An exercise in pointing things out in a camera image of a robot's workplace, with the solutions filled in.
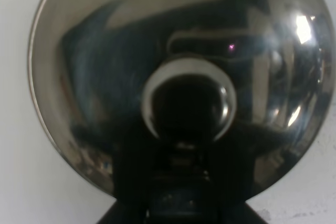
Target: purple light spot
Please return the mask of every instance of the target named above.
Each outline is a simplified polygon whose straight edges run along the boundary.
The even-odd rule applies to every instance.
[[[229,51],[233,52],[235,48],[236,48],[235,44],[229,45]]]

